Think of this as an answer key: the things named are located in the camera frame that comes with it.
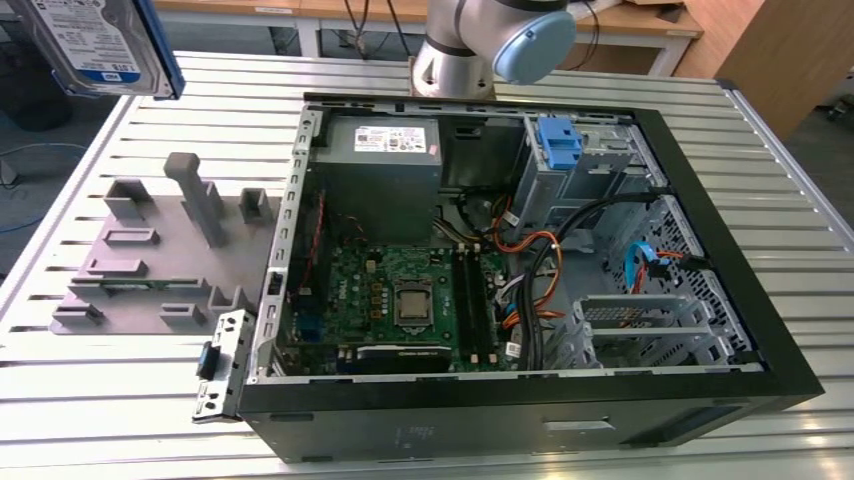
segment blue hard drive label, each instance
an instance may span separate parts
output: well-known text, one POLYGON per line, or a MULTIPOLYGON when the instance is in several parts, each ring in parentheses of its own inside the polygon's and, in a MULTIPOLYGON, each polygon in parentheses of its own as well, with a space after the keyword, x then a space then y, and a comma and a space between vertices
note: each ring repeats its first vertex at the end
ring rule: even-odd
POLYGON ((66 58, 97 82, 134 83, 141 70, 106 0, 31 0, 66 58))

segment power supply label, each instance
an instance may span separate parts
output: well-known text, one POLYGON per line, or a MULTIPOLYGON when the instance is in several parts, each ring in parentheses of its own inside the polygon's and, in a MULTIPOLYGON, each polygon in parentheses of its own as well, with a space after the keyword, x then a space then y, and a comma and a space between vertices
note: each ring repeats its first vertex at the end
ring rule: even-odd
POLYGON ((98 82, 137 82, 139 66, 122 32, 107 21, 115 15, 105 12, 107 0, 31 1, 75 69, 98 82))
POLYGON ((360 127, 356 151, 426 153, 426 130, 420 127, 360 127))

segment desk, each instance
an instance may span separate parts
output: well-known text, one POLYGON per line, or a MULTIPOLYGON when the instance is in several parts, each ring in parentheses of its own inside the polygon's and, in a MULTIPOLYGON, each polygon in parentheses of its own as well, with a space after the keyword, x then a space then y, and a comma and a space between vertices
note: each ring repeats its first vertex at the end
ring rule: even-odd
MULTIPOLYGON (((362 18, 365 0, 353 0, 354 15, 362 18)), ((194 23, 223 23, 267 27, 291 27, 299 32, 303 56, 321 57, 322 29, 353 30, 343 0, 155 0, 165 20, 194 23)), ((396 2, 401 27, 406 33, 425 33, 429 0, 396 2)), ((702 28, 688 13, 678 23, 657 16, 657 9, 624 3, 600 15, 601 45, 660 49, 649 75, 670 76, 685 50, 702 28)), ((374 0, 369 9, 368 31, 394 32, 392 12, 385 1, 374 0)), ((578 43, 593 41, 594 21, 578 24, 578 43)))
POLYGON ((0 473, 18 478, 853 478, 851 229, 737 92, 712 80, 557 72, 500 100, 657 109, 828 393, 676 448, 434 461, 283 464, 243 423, 194 425, 206 336, 57 336, 51 313, 110 210, 117 177, 157 195, 169 153, 222 195, 282 195, 306 91, 406 95, 402 62, 178 52, 179 101, 125 97, 0 287, 0 473))

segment slotted metal table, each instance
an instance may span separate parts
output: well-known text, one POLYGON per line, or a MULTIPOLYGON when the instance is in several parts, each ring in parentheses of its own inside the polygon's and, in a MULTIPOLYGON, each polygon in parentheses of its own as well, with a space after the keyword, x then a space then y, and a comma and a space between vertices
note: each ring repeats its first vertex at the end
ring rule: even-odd
POLYGON ((854 477, 854 235, 738 92, 706 80, 556 73, 501 99, 658 109, 828 393, 672 449, 286 465, 246 424, 194 425, 201 336, 47 331, 109 214, 117 177, 178 194, 173 151, 223 195, 282 192, 306 91, 406 94, 408 66, 179 53, 181 101, 126 97, 0 289, 5 479, 854 477))

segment blue drive bay latch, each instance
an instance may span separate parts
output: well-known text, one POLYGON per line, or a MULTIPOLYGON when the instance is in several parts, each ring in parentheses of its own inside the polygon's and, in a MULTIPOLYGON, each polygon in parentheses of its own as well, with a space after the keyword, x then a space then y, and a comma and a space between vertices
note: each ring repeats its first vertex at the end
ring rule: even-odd
POLYGON ((546 163, 554 170, 576 168, 582 156, 582 136, 566 117, 540 117, 540 141, 546 150, 546 163))

